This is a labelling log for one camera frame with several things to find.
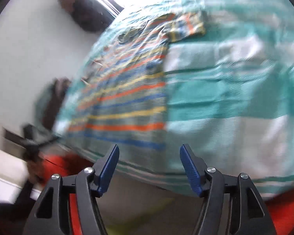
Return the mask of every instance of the yellow stripe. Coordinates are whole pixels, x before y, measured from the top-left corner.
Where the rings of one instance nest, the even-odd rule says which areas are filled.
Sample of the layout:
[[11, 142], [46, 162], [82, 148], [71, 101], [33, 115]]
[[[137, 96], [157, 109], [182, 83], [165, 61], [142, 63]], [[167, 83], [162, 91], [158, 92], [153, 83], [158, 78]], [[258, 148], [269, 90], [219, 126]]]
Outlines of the yellow stripe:
[[[156, 39], [154, 39], [154, 40], [152, 40], [152, 41], [149, 41], [149, 42], [148, 42], [148, 45], [151, 45], [151, 44], [152, 44], [153, 42], [155, 42], [155, 41], [156, 41]], [[122, 54], [122, 56], [130, 54], [130, 53], [134, 50], [133, 48], [131, 48], [134, 44], [135, 44], [135, 42], [133, 41], [133, 42], [127, 44], [126, 47], [125, 47], [125, 46], [121, 46], [120, 48], [116, 48], [116, 49], [114, 50], [115, 55], [112, 56], [112, 57], [110, 57], [108, 63], [109, 63], [110, 65], [113, 65], [114, 63], [116, 63], [116, 62], [119, 60], [119, 57], [120, 57], [120, 55], [119, 55], [119, 51], [122, 51], [122, 50], [125, 50], [125, 51], [126, 51], [125, 53]]]
[[176, 36], [175, 36], [175, 24], [174, 22], [171, 22], [171, 28], [170, 28], [170, 32], [171, 32], [171, 42], [175, 42], [176, 41]]
[[117, 71], [118, 69], [121, 69], [123, 67], [126, 67], [131, 62], [134, 62], [134, 61], [136, 62], [138, 59], [149, 57], [149, 56], [153, 55], [154, 53], [163, 52], [165, 50], [167, 50], [167, 47], [166, 46], [152, 49], [150, 52], [145, 53], [145, 54], [139, 54], [139, 55], [133, 57], [132, 59], [130, 59], [130, 60], [124, 62], [124, 63], [119, 64], [116, 67], [113, 67], [112, 66], [110, 70], [108, 70], [104, 74], [101, 74], [99, 77], [95, 77], [94, 79], [96, 79], [96, 80], [92, 80], [90, 83], [91, 84], [95, 84], [96, 82], [98, 82], [100, 80], [101, 77], [105, 77], [105, 76], [107, 76], [109, 73], [111, 73], [113, 71]]
[[[145, 91], [145, 92], [143, 92], [142, 93], [142, 95], [140, 96], [140, 98], [143, 98], [143, 97], [146, 97], [146, 96], [149, 96], [151, 94], [151, 92], [149, 92], [149, 91]], [[123, 101], [117, 101], [117, 102], [115, 102], [114, 104], [120, 104], [120, 103], [123, 103]]]
[[104, 119], [120, 119], [120, 118], [128, 118], [128, 117], [146, 117], [151, 116], [154, 113], [160, 113], [162, 111], [165, 111], [165, 106], [155, 107], [150, 110], [138, 110], [138, 111], [132, 111], [128, 113], [121, 113], [121, 114], [111, 114], [111, 115], [100, 115], [100, 116], [87, 116], [83, 118], [77, 118], [74, 119], [72, 122], [72, 125], [81, 122], [86, 122], [88, 119], [97, 119], [97, 120], [104, 120]]
[[137, 82], [139, 82], [141, 80], [155, 79], [155, 78], [158, 78], [158, 77], [161, 77], [161, 76], [163, 76], [163, 72], [158, 72], [158, 73], [152, 74], [152, 75], [144, 75], [144, 76], [136, 78], [136, 79], [134, 79], [134, 80], [132, 80], [130, 82], [127, 82], [127, 83], [125, 83], [123, 85], [119, 85], [119, 86], [116, 86], [116, 87], [110, 87], [110, 88], [107, 88], [107, 89], [101, 89], [100, 91], [95, 92], [95, 93], [91, 94], [90, 96], [87, 96], [84, 99], [82, 99], [80, 101], [79, 105], [84, 104], [85, 102], [91, 101], [95, 96], [99, 96], [101, 94], [107, 94], [107, 93], [109, 93], [111, 91], [116, 91], [116, 90], [118, 90], [120, 88], [126, 88], [126, 87], [131, 86], [131, 85], [133, 85], [133, 84], [135, 84], [135, 83], [137, 83]]

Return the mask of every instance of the blue stripe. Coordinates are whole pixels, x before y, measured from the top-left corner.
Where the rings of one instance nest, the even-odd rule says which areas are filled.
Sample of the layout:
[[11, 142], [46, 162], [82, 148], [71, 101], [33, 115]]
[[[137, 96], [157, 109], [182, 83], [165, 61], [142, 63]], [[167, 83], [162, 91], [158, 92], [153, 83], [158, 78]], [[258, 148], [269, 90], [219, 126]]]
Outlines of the blue stripe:
[[134, 80], [136, 77], [139, 77], [141, 75], [153, 75], [154, 73], [157, 73], [155, 70], [153, 70], [153, 68], [157, 67], [160, 63], [162, 63], [162, 59], [155, 59], [153, 61], [148, 61], [148, 62], [146, 62], [146, 64], [142, 64], [138, 68], [126, 71], [122, 74], [119, 74], [116, 77], [103, 80], [100, 83], [98, 83], [95, 88], [93, 88], [92, 90], [89, 90], [87, 93], [83, 94], [81, 96], [80, 100], [84, 99], [85, 97], [90, 96], [95, 91], [99, 91], [100, 88], [108, 88], [112, 84], [116, 85], [116, 82], [120, 82], [122, 80], [127, 80], [129, 78], [132, 78]]
[[73, 138], [73, 137], [85, 137], [85, 138], [93, 138], [97, 140], [103, 140], [103, 141], [109, 141], [113, 143], [122, 143], [122, 144], [127, 144], [127, 145], [133, 145], [136, 147], [145, 147], [145, 148], [151, 148], [154, 150], [162, 151], [165, 149], [165, 144], [157, 144], [154, 142], [148, 142], [148, 141], [141, 141], [141, 140], [132, 140], [132, 139], [113, 139], [113, 138], [107, 138], [107, 137], [100, 137], [96, 136], [92, 133], [84, 133], [84, 132], [77, 132], [77, 133], [68, 133], [68, 138]]
[[[151, 50], [153, 50], [153, 49], [155, 49], [155, 48], [160, 48], [162, 45], [165, 45], [165, 42], [168, 42], [167, 39], [165, 39], [165, 40], [161, 40], [161, 41], [157, 41], [158, 35], [159, 35], [159, 32], [155, 32], [155, 33], [152, 33], [152, 34], [148, 37], [148, 42], [147, 42], [147, 44], [150, 45], [149, 47], [144, 47], [144, 48], [141, 48], [141, 49], [137, 49], [137, 48], [138, 48], [143, 42], [146, 41], [146, 39], [142, 39], [140, 42], [134, 43], [134, 44], [131, 46], [130, 50], [125, 49], [126, 51], [133, 51], [133, 53], [130, 54], [129, 56], [123, 58], [123, 59], [118, 59], [118, 60], [114, 63], [114, 66], [117, 66], [117, 65], [119, 65], [119, 64], [121, 64], [121, 63], [125, 63], [125, 62], [129, 61], [129, 60], [131, 59], [132, 56], [138, 56], [138, 55], [141, 55], [141, 54], [143, 54], [143, 53], [145, 53], [145, 52], [149, 52], [149, 51], [151, 51]], [[110, 58], [109, 61], [106, 61], [106, 62], [109, 63], [111, 60], [116, 59], [116, 58], [118, 57], [119, 53], [122, 52], [122, 51], [124, 51], [124, 49], [119, 50], [119, 52], [118, 52], [117, 54], [115, 54], [113, 57]], [[111, 69], [110, 67], [105, 68], [105, 70], [104, 70], [103, 72], [106, 72], [106, 71], [108, 71], [108, 70], [110, 70], [110, 69]]]
[[116, 103], [116, 104], [110, 104], [110, 105], [95, 105], [95, 106], [90, 106], [89, 108], [81, 111], [81, 112], [76, 112], [79, 116], [85, 115], [85, 113], [88, 113], [90, 110], [96, 110], [96, 109], [106, 109], [106, 108], [113, 108], [113, 107], [120, 107], [132, 103], [138, 103], [138, 102], [144, 102], [147, 100], [152, 100], [152, 99], [157, 99], [157, 98], [163, 98], [166, 97], [165, 93], [159, 93], [159, 94], [154, 94], [154, 95], [149, 95], [145, 96], [142, 98], [134, 99], [131, 101], [123, 102], [123, 103]]

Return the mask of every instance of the metal screw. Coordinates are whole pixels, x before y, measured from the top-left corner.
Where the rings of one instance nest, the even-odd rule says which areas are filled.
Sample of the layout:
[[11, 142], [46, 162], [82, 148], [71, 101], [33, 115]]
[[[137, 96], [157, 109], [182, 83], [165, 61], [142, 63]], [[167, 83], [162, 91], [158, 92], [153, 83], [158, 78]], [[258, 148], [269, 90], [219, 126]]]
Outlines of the metal screw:
[[51, 176], [51, 179], [53, 179], [53, 180], [56, 180], [56, 179], [58, 179], [60, 177], [60, 175], [59, 174], [53, 174], [52, 176]]
[[216, 168], [214, 168], [214, 167], [208, 167], [208, 168], [207, 168], [207, 171], [208, 171], [209, 173], [215, 173], [215, 172], [216, 172]]
[[94, 169], [92, 167], [87, 167], [87, 168], [84, 169], [84, 172], [85, 173], [92, 173], [93, 170]]
[[242, 179], [248, 179], [249, 178], [249, 176], [246, 174], [246, 173], [241, 173], [241, 178]]

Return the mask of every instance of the black object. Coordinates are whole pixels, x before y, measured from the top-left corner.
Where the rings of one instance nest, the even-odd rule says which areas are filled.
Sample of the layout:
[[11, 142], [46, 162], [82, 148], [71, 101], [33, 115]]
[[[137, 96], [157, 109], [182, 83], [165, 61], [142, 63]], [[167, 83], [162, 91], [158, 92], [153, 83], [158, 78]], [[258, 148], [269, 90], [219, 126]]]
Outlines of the black object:
[[[62, 178], [54, 174], [35, 203], [23, 235], [72, 234], [70, 193], [77, 196], [83, 235], [107, 235], [95, 197], [107, 191], [118, 158], [119, 149], [115, 145], [92, 168], [78, 175]], [[226, 235], [276, 235], [269, 212], [247, 174], [223, 175], [214, 167], [207, 167], [187, 144], [180, 148], [180, 158], [191, 188], [205, 198], [193, 235], [217, 234], [225, 193], [231, 198]]]
[[118, 160], [119, 148], [115, 145], [93, 167], [85, 168], [77, 175], [61, 177], [54, 174], [37, 199], [23, 235], [72, 234], [70, 193], [76, 193], [83, 235], [107, 235], [95, 197], [101, 197], [107, 191]]
[[73, 8], [73, 20], [87, 32], [103, 31], [114, 20], [98, 0], [75, 0]]
[[230, 194], [226, 234], [277, 234], [267, 207], [247, 174], [233, 177], [222, 174], [214, 167], [207, 167], [188, 144], [181, 146], [180, 158], [192, 190], [205, 198], [193, 235], [218, 233], [224, 194]]
[[[25, 161], [34, 162], [40, 161], [39, 152], [43, 147], [55, 142], [59, 138], [57, 136], [54, 136], [50, 140], [39, 144], [34, 141], [34, 126], [31, 124], [27, 124], [23, 127], [23, 136], [24, 138], [21, 142], [22, 146], [25, 148], [23, 159]], [[21, 192], [19, 193], [14, 203], [13, 212], [16, 215], [13, 216], [12, 221], [28, 217], [35, 203], [35, 201], [30, 198], [33, 187], [34, 185], [29, 180], [25, 182]]]
[[52, 89], [51, 97], [46, 105], [46, 108], [41, 119], [41, 124], [48, 131], [52, 131], [56, 117], [60, 111], [66, 92], [71, 84], [68, 78], [55, 79]]
[[31, 198], [15, 204], [0, 202], [0, 235], [21, 235], [34, 204]]

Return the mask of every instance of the blue gripper tip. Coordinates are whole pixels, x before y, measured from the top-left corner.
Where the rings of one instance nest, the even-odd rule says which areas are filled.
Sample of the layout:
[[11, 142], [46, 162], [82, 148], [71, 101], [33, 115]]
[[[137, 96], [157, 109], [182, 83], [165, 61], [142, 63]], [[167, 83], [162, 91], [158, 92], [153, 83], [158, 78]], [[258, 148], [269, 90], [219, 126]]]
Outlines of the blue gripper tip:
[[113, 148], [101, 159], [99, 159], [94, 167], [95, 174], [99, 177], [98, 193], [103, 195], [110, 185], [113, 173], [119, 161], [120, 150], [117, 145], [114, 145]]
[[202, 193], [200, 175], [190, 157], [189, 151], [191, 151], [191, 149], [188, 144], [183, 144], [180, 148], [180, 159], [186, 172], [188, 182], [191, 185], [191, 189], [194, 193], [200, 196]]

